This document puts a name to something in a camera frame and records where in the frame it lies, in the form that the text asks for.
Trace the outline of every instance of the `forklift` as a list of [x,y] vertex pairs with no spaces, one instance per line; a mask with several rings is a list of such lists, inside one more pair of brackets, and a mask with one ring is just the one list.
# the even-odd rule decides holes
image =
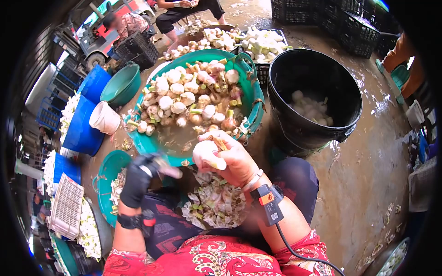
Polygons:
[[[93,12],[97,15],[97,20],[85,24],[85,20]],[[145,0],[119,0],[113,5],[110,1],[104,1],[98,7],[93,0],[80,1],[69,13],[67,23],[58,26],[53,33],[53,41],[77,60],[79,71],[87,73],[95,65],[103,66],[110,59],[113,43],[119,35],[116,30],[107,31],[103,26],[103,13],[109,12],[117,15],[138,14],[149,25],[151,18],[155,16]]]

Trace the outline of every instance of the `black pants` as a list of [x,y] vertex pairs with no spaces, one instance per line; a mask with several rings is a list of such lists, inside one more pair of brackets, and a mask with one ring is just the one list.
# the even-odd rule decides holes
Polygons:
[[[287,158],[272,169],[269,178],[283,190],[284,196],[295,203],[310,224],[319,191],[319,182],[312,165],[301,158]],[[244,223],[233,229],[215,228],[205,231],[174,212],[178,201],[179,192],[166,187],[148,193],[141,202],[141,208],[152,210],[156,220],[150,237],[145,240],[146,251],[155,260],[163,254],[175,252],[186,240],[199,234],[239,237],[251,246],[271,253],[257,225],[253,227],[254,232],[243,227]]]
[[156,26],[162,34],[168,33],[173,30],[173,24],[177,23],[180,19],[196,13],[198,11],[205,11],[209,9],[213,16],[219,20],[224,14],[224,10],[218,0],[200,0],[198,6],[194,8],[170,8],[167,12],[161,14],[156,19]]

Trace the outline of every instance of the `black glove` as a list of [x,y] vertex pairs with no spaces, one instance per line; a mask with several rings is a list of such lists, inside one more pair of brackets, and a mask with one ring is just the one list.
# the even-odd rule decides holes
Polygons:
[[140,155],[128,166],[126,183],[120,195],[120,200],[130,208],[141,206],[141,200],[147,193],[150,180],[158,177],[158,164],[153,161],[158,154]]

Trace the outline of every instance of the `black cable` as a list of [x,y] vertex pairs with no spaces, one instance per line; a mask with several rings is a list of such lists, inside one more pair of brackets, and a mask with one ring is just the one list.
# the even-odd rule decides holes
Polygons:
[[323,263],[323,264],[325,264],[325,265],[328,265],[328,266],[332,267],[332,268],[333,268],[334,270],[336,270],[341,276],[345,276],[345,275],[344,275],[344,272],[342,272],[339,268],[337,268],[337,267],[336,267],[334,264],[332,264],[332,263],[329,263],[329,262],[324,261],[324,260],[315,259],[315,258],[309,258],[309,257],[304,257],[304,256],[301,256],[301,255],[296,254],[295,251],[290,247],[290,244],[287,242],[286,238],[284,237],[284,234],[282,233],[282,230],[281,230],[281,228],[279,227],[279,223],[276,223],[276,228],[278,229],[278,232],[279,232],[279,235],[280,235],[281,238],[282,238],[282,241],[285,243],[285,245],[287,246],[287,248],[290,250],[290,252],[291,252],[295,257],[298,257],[298,258],[300,258],[300,259],[302,259],[302,260],[306,260],[306,261],[317,261],[317,262],[319,262],[319,263]]

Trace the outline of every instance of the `white bucket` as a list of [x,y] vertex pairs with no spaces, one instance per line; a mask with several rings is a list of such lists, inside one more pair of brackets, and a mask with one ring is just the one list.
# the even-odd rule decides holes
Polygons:
[[112,135],[120,126],[121,117],[107,102],[99,102],[89,119],[89,125],[99,131]]
[[414,100],[413,104],[408,108],[405,113],[408,118],[408,122],[412,129],[420,128],[420,124],[425,121],[424,114],[422,112],[422,108],[417,100]]

